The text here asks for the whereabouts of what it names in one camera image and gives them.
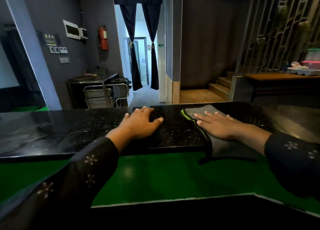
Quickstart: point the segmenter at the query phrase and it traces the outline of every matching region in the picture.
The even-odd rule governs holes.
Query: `curtain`
[[[136,52],[134,49],[134,30],[136,26],[136,9],[137,4],[133,5],[120,5],[121,13],[124,19],[125,26],[128,30],[130,37],[130,55],[131,55],[131,75],[132,75],[132,88],[134,91],[141,89],[141,77],[137,63]]]
[[[146,26],[148,27],[150,39],[152,41],[151,46],[151,88],[159,89],[158,78],[158,66],[154,40],[157,33],[159,16],[160,16],[160,4],[142,4],[144,18],[146,19]]]
[[[130,36],[130,51],[131,51],[131,72],[132,72],[132,86],[133,90],[138,90],[142,88],[141,78],[138,69],[138,63],[135,55],[134,45],[132,44],[134,40],[134,29],[135,29],[135,18],[136,18],[136,8],[137,3],[142,4],[144,17],[146,20],[146,25],[148,27],[150,39],[152,41],[151,45],[151,88],[159,89],[159,79],[158,79],[158,66],[156,58],[156,50],[154,45],[154,40],[157,33],[159,16],[160,16],[160,6],[162,0],[114,0],[114,4],[119,4],[122,12],[122,16],[127,27]]]

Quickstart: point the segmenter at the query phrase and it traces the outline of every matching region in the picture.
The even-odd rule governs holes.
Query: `metal railing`
[[[251,0],[236,75],[280,71],[320,46],[319,0]]]

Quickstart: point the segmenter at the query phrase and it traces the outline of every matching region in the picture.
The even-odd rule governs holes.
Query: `microfiber towel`
[[[221,111],[218,111],[212,105],[206,105],[200,108],[186,108],[181,111],[182,116],[191,121],[193,125],[197,128],[200,135],[205,140],[210,140],[212,144],[212,153],[211,157],[213,158],[238,158],[238,159],[248,159],[248,160],[257,160],[259,159],[259,153],[254,149],[250,148],[246,144],[236,141],[236,140],[224,140],[212,136],[202,127],[197,125],[197,118],[194,116],[195,113],[199,115],[205,115],[205,111],[214,114],[218,112],[219,114],[226,116]]]

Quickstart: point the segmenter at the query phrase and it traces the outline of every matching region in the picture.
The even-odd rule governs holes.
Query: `hand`
[[[126,113],[119,128],[128,128],[132,133],[133,139],[151,136],[163,122],[162,117],[149,122],[149,116],[152,111],[154,111],[154,108],[143,107],[142,109],[135,109],[131,115]]]
[[[114,143],[119,153],[132,139],[150,136],[161,125],[162,117],[149,122],[152,111],[154,111],[153,108],[143,107],[136,109],[131,115],[126,113],[120,125],[106,135]]]
[[[194,114],[199,120],[197,124],[206,129],[211,135],[222,139],[236,139],[242,123],[230,117],[223,116],[218,112],[211,114],[205,111],[205,116]]]

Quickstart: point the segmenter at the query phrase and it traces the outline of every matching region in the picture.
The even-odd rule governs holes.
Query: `door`
[[[149,76],[148,76],[148,63],[146,56],[146,38],[145,37],[135,37],[133,41],[134,50],[136,51],[136,58],[141,78],[142,85],[149,85]]]

